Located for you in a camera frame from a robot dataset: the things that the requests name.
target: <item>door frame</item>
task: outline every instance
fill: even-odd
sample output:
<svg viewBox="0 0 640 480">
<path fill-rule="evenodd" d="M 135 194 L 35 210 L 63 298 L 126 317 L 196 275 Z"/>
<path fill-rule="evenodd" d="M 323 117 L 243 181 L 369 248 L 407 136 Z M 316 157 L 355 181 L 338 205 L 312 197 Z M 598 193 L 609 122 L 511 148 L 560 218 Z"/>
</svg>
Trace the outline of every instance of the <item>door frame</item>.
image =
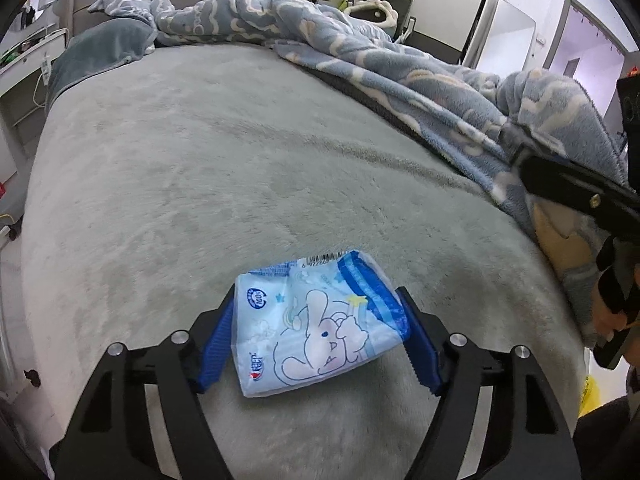
<svg viewBox="0 0 640 480">
<path fill-rule="evenodd" d="M 608 40 L 611 41 L 615 45 L 615 47 L 622 53 L 623 56 L 626 56 L 629 51 L 625 48 L 625 46 L 620 42 L 618 38 L 611 32 L 607 26 L 602 23 L 587 7 L 581 4 L 578 0 L 564 0 L 564 5 L 562 6 L 562 13 L 560 14 L 560 21 L 558 22 L 558 28 L 556 28 L 556 34 L 554 35 L 554 39 L 551 42 L 551 47 L 549 47 L 549 52 L 546 55 L 545 63 L 542 66 L 543 68 L 551 67 L 551 63 L 556 56 L 556 51 L 558 50 L 558 46 L 560 45 L 560 40 L 562 39 L 562 34 L 564 33 L 564 27 L 566 26 L 566 20 L 569 16 L 569 9 L 571 6 L 580 10 L 591 23 L 593 23 L 596 27 L 598 27 Z"/>
</svg>

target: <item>caster wheel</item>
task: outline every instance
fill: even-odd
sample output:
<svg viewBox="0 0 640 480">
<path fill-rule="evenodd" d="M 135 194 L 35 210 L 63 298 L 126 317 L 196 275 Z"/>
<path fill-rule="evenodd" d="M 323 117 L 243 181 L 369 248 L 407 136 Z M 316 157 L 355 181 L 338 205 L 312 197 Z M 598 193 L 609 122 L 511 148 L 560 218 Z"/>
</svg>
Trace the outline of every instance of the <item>caster wheel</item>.
<svg viewBox="0 0 640 480">
<path fill-rule="evenodd" d="M 42 384 L 42 382 L 40 381 L 40 375 L 37 373 L 36 370 L 25 370 L 24 371 L 24 376 L 31 381 L 31 384 L 35 387 L 35 388 L 39 388 L 40 385 Z"/>
</svg>

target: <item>bed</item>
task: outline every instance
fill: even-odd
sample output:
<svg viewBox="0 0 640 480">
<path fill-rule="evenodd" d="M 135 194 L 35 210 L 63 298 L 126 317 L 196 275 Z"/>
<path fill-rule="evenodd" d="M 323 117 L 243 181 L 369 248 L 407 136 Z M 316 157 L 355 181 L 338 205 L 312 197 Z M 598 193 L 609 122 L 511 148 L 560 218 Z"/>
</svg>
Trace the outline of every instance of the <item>bed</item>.
<svg viewBox="0 0 640 480">
<path fill-rule="evenodd" d="M 72 34 L 95 23 L 82 16 L 90 1 L 58 7 Z M 157 344 L 217 307 L 238 274 L 343 248 L 372 254 L 450 332 L 529 346 L 575 426 L 583 343 L 537 245 L 479 186 L 266 48 L 158 48 L 66 90 L 23 236 L 27 320 L 63 428 L 111 342 Z M 265 399 L 242 397 L 234 375 L 227 364 L 201 402 L 237 479 L 400 478 L 437 404 L 402 348 Z M 478 464 L 488 401 L 461 476 Z M 175 475 L 152 388 L 148 404 Z"/>
</svg>

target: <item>hand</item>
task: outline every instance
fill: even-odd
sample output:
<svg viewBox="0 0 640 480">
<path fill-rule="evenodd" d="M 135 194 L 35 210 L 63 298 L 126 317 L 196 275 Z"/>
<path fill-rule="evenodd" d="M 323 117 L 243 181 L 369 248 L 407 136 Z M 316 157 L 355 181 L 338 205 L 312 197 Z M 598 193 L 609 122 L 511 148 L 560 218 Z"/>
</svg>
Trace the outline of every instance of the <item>hand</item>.
<svg viewBox="0 0 640 480">
<path fill-rule="evenodd" d="M 640 285 L 640 269 L 636 268 L 636 284 Z M 613 337 L 614 330 L 624 330 L 628 321 L 624 312 L 614 314 L 605 305 L 599 291 L 598 283 L 591 290 L 591 318 L 596 332 L 606 338 Z M 630 365 L 640 367 L 640 337 L 636 337 L 625 352 L 625 359 Z"/>
</svg>

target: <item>barcode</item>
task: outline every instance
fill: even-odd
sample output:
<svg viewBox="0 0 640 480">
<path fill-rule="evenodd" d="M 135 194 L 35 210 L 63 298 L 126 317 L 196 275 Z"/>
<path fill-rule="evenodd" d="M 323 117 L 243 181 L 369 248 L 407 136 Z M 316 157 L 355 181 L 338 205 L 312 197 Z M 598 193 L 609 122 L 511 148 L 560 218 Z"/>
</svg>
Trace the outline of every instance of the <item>barcode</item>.
<svg viewBox="0 0 640 480">
<path fill-rule="evenodd" d="M 322 265 L 332 260 L 337 260 L 343 257 L 346 253 L 346 251 L 337 251 L 335 253 L 321 254 L 319 256 L 309 256 L 305 263 L 310 267 Z"/>
</svg>

